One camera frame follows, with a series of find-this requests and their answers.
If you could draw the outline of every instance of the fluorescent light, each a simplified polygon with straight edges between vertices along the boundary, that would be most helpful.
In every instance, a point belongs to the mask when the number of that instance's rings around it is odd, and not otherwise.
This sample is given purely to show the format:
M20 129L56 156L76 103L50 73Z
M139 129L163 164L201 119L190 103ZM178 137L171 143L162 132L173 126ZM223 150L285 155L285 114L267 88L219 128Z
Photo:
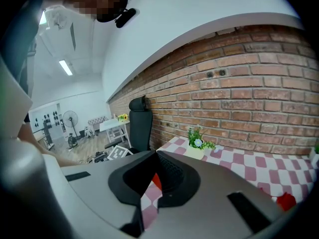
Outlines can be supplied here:
M39 25L42 25L42 24L46 24L46 18L45 18L44 11L43 11L43 13L42 13L42 16L41 16Z
M68 65L65 63L64 60L59 61L60 65L62 66L62 68L65 70L67 75L73 75L70 68L68 67Z

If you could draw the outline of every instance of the wooden floor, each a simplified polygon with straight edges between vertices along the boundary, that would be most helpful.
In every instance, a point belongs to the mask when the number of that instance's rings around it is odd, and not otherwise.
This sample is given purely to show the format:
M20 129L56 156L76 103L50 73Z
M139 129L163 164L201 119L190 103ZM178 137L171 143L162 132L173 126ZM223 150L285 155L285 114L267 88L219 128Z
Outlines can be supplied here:
M69 144L64 138L59 138L53 141L55 146L51 149L52 152L69 160L86 163L87 159L93 156L97 151L105 151L104 145L109 143L106 132L98 133L91 138L82 138L78 140L78 146L69 150ZM127 142L119 144L122 147L129 148Z

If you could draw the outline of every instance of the potted plant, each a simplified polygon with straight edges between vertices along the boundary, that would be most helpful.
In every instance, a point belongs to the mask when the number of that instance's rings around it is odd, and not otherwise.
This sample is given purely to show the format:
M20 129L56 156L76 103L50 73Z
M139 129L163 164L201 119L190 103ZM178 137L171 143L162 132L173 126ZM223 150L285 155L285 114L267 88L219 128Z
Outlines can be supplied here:
M128 118L129 118L129 116L127 114L118 115L119 122L123 122L123 121L127 120Z
M189 144L185 156L196 158L201 160L204 157L205 149L215 149L216 145L210 141L204 141L202 139L203 134L200 134L201 126L197 125L197 128L190 127L188 129Z
M311 149L311 152L309 154L309 159L313 166L317 164L319 160L319 145L316 145L314 148Z

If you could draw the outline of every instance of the flower pot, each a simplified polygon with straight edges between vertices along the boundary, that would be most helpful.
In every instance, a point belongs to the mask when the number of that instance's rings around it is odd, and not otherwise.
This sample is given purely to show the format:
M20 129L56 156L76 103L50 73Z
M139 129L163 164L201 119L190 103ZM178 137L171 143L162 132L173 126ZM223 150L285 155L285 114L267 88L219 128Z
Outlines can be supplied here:
M310 159L311 165L313 165L313 167L316 167L316 164L319 161L319 154L315 152L315 148L311 149L311 152L309 154L309 159Z
M201 160L204 157L204 150L188 146L184 156Z

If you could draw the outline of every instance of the standing fan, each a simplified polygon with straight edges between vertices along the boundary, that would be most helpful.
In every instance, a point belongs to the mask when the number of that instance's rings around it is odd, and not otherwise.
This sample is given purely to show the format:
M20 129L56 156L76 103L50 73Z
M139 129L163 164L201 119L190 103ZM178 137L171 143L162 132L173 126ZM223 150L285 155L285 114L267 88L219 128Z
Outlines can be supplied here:
M63 122L67 127L72 127L76 137L78 137L74 128L78 123L78 116L76 115L76 113L74 111L65 112L63 115Z

